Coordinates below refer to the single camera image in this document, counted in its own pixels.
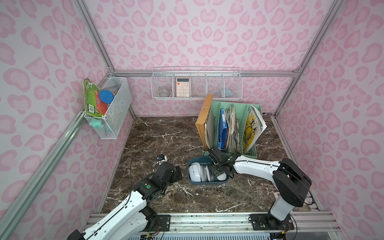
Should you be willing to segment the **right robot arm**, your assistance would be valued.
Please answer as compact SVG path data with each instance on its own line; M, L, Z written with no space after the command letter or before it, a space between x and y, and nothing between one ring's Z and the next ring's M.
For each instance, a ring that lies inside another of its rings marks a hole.
M284 223L294 208L301 208L310 191L312 180L292 160L263 161L239 154L225 154L220 149L209 150L214 175L225 173L233 178L236 174L250 175L270 181L280 195L263 218L265 225L276 229Z

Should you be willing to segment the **teal storage box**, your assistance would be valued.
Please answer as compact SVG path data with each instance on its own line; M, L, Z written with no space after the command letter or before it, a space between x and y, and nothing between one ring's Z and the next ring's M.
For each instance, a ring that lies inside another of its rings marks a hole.
M189 160L188 165L187 165L187 178L188 178L189 182L191 182L194 185L222 185L222 184L227 183L230 180L230 177L227 177L226 181L220 182L214 176L215 177L214 182L209 182L209 181L208 182L199 182L199 183L192 182L190 179L190 174L189 174L189 167L192 163L200 163L200 165L206 165L206 168L207 168L207 167L210 167L213 162L208 156L194 157L194 158L191 158Z

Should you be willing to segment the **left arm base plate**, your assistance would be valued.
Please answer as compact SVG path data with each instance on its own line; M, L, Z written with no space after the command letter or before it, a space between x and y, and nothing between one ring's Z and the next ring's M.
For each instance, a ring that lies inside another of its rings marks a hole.
M171 215L156 215L148 218L146 227L143 232L169 232L171 223Z

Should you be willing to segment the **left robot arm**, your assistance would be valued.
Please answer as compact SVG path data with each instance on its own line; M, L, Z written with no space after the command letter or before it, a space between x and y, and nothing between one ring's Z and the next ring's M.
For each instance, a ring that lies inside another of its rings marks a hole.
M68 240L127 240L146 228L153 228L157 213L149 203L167 187L183 179L182 170L163 162L157 171L140 180L127 198L93 226L73 231Z

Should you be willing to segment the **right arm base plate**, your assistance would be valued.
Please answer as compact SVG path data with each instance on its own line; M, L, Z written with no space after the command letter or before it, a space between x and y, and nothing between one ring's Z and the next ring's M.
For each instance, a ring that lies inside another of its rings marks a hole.
M251 214L248 218L254 231L289 231L294 230L295 225L290 216L280 221L271 214Z

